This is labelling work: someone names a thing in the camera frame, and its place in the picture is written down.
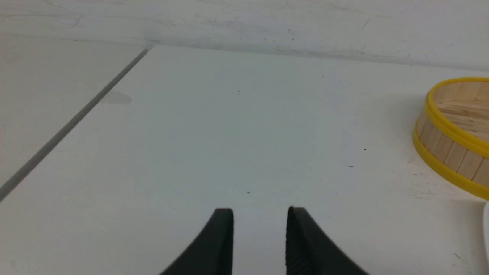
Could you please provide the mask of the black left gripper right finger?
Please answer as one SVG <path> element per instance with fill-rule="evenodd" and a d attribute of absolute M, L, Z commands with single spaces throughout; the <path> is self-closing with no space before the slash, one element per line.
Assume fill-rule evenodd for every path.
<path fill-rule="evenodd" d="M 289 207 L 286 229 L 287 275 L 366 275 L 323 232 L 307 209 Z"/>

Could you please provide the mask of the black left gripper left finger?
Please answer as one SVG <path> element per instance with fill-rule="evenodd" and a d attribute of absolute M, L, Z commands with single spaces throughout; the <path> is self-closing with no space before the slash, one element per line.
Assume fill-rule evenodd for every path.
<path fill-rule="evenodd" d="M 163 275 L 230 275 L 233 266 L 232 209 L 215 209 L 194 241 Z"/>

